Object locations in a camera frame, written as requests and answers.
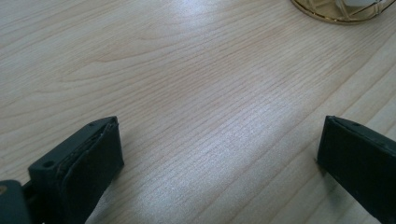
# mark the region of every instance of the clamp jaw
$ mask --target clamp jaw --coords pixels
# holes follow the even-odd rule
[[[117,117],[91,122],[35,161],[23,187],[0,181],[0,223],[84,223],[123,164]]]

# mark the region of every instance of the black rubber pad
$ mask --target black rubber pad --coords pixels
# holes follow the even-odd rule
[[[46,223],[84,223],[123,166],[116,117],[94,121],[29,167]]]
[[[328,116],[318,164],[371,215],[382,223],[396,223],[394,141],[353,121]]]

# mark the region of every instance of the black clamp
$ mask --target black clamp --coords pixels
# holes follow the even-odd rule
[[[0,181],[0,223],[84,223],[123,166],[116,117],[87,124],[29,167]]]
[[[396,142],[356,122],[328,116],[318,164],[373,217],[396,223]]]

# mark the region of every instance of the black plastic object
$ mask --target black plastic object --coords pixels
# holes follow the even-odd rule
[[[30,214],[30,222],[3,222],[13,217],[0,213],[0,223],[84,223],[122,166],[117,118],[94,121],[29,167],[24,200],[16,181],[0,182],[15,185],[0,195],[0,207],[11,204],[22,214],[27,207]]]
[[[0,223],[32,223],[21,184],[16,180],[0,181]]]
[[[356,122],[328,116],[318,164],[380,222],[396,223],[396,142]]]

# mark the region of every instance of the light wood surface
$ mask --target light wood surface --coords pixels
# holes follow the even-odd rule
[[[377,223],[315,158],[326,115],[396,139],[396,6],[0,2],[0,178],[116,115],[125,167],[87,223]]]

